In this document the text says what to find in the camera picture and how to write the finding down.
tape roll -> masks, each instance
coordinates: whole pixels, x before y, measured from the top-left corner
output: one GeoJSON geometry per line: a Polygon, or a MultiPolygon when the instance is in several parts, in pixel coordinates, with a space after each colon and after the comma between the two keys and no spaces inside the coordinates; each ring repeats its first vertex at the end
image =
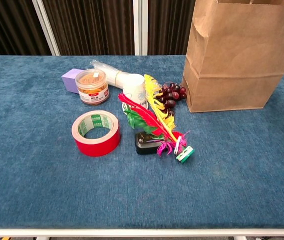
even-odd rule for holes
{"type": "Polygon", "coordinates": [[[113,151],[120,142],[118,119],[107,111],[89,111],[75,120],[72,135],[81,153],[91,157],[106,155],[113,151]],[[101,127],[110,129],[110,132],[96,139],[84,137],[91,129],[101,127]]]}

white cup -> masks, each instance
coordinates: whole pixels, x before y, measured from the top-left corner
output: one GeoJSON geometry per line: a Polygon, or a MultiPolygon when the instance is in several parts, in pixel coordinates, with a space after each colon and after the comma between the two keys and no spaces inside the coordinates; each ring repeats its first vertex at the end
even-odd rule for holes
{"type": "Polygon", "coordinates": [[[130,73],[125,76],[123,93],[132,101],[147,109],[144,77],[141,74],[130,73]]]}

snack jar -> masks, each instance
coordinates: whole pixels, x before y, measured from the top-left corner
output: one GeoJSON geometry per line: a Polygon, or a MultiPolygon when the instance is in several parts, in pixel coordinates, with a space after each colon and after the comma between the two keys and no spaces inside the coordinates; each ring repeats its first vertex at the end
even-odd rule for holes
{"type": "Polygon", "coordinates": [[[98,105],[109,97],[105,72],[97,69],[87,69],[75,77],[80,99],[88,105],[98,105]]]}

brown paper bag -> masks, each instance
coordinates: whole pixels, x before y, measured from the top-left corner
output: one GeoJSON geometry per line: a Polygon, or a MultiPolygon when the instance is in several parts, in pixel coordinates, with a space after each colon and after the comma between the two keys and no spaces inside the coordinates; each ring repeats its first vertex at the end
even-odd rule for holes
{"type": "Polygon", "coordinates": [[[183,82],[190,112],[263,108],[284,75],[284,0],[196,0],[183,82]]]}

table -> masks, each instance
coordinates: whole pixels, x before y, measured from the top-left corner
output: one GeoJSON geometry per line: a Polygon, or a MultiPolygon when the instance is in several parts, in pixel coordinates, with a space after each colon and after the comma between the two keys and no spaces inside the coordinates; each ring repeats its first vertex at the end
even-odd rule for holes
{"type": "Polygon", "coordinates": [[[110,86],[110,99],[84,105],[61,76],[92,60],[160,83],[180,82],[184,55],[0,56],[0,236],[284,235],[284,77],[264,109],[189,113],[195,153],[137,155],[110,86]],[[91,158],[71,126],[91,110],[112,112],[120,145],[91,158]]]}

